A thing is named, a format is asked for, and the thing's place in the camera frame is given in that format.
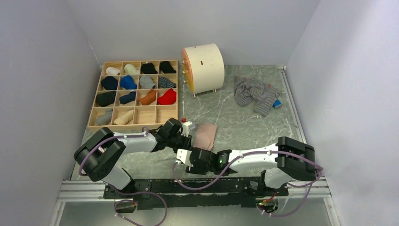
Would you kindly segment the pink beige underwear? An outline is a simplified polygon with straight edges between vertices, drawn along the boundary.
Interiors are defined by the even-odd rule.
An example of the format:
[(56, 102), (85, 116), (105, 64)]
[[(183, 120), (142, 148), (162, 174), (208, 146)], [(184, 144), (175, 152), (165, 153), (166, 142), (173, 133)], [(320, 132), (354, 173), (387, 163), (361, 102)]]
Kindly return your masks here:
[(199, 126), (196, 132), (193, 147), (211, 151), (214, 146), (217, 125), (204, 123)]

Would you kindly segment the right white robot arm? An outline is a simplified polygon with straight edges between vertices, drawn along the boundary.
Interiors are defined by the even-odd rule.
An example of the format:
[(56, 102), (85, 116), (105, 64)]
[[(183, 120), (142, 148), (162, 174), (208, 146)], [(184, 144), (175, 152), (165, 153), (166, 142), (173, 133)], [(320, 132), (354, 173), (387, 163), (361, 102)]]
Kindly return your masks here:
[(218, 177), (241, 171), (261, 169), (259, 191), (272, 194), (291, 180), (314, 181), (321, 171), (315, 162), (314, 147), (289, 137), (279, 137), (277, 143), (248, 150), (223, 150), (213, 153), (189, 147), (178, 149), (177, 161), (186, 166), (186, 172)]

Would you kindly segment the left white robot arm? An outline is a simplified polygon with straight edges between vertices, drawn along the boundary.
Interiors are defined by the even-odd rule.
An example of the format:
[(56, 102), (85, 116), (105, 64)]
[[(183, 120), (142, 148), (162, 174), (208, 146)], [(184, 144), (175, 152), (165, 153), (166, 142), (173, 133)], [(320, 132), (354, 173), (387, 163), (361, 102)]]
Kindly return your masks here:
[(80, 166), (80, 176), (88, 176), (93, 182), (103, 181), (121, 197), (128, 198), (137, 191), (136, 182), (126, 170), (116, 166), (119, 158), (129, 153), (153, 153), (166, 147), (174, 152), (187, 149), (191, 147), (190, 131), (194, 128), (193, 122), (175, 118), (157, 129), (144, 127), (140, 133), (117, 133), (103, 127), (73, 157)]

